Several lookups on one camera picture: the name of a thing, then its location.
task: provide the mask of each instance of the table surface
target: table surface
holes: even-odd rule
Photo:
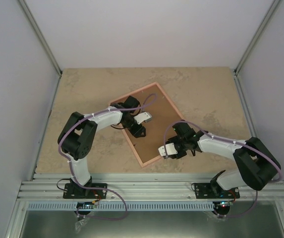
[[[114,98],[152,82],[163,87],[186,120],[219,136],[250,137],[227,67],[65,69],[36,172],[69,172],[66,159],[57,151],[57,138],[73,112],[100,111]],[[95,135],[88,168],[91,173],[206,173],[235,168],[235,163],[211,153],[197,153],[195,157],[162,159],[141,168],[122,132],[109,127]]]

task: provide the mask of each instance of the vent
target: vent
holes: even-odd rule
[[[127,202],[129,211],[213,211],[212,202]],[[30,202],[29,211],[74,211],[77,202]],[[100,202],[83,206],[82,210],[124,211],[122,202]]]

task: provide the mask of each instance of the wooden table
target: wooden table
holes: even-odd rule
[[[216,135],[248,139],[250,134],[229,68],[82,68],[65,69],[42,145],[37,173],[68,173],[57,138],[71,113],[94,113],[112,99],[158,82],[188,121]],[[91,173],[205,173],[234,168],[210,153],[160,160],[141,168],[119,130],[99,131],[88,155]]]

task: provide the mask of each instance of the wooden tray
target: wooden tray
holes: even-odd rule
[[[145,111],[152,115],[150,122],[143,123],[143,126],[146,128],[146,137],[135,138],[127,129],[122,130],[141,167],[145,167],[162,158],[159,155],[158,148],[163,145],[166,128],[174,121],[182,120],[184,117],[157,82],[125,94],[110,102],[124,102],[131,95],[142,104],[151,93],[157,94],[157,100],[154,104],[145,108]],[[153,97],[150,97],[146,104],[153,99]],[[175,135],[176,133],[171,128],[167,132],[166,139]]]

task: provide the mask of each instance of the white wall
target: white wall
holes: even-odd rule
[[[35,162],[57,76],[15,0],[0,0],[0,238]]]
[[[27,0],[66,67],[236,67],[273,0]]]
[[[258,136],[276,156],[284,175],[284,1],[241,76]]]

